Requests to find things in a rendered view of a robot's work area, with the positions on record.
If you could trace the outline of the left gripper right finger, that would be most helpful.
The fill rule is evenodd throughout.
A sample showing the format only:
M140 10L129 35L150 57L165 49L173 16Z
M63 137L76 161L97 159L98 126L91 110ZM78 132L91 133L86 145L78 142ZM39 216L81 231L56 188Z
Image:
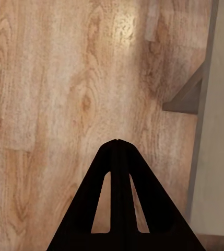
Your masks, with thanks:
M138 149L118 139L126 251L205 251ZM137 228L131 174L150 233Z

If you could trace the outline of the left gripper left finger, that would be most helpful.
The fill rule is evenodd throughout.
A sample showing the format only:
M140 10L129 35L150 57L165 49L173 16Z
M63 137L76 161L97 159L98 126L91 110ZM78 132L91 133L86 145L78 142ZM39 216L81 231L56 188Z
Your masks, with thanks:
M110 232L91 233L108 172L111 172ZM126 251L117 139L100 146L46 251Z

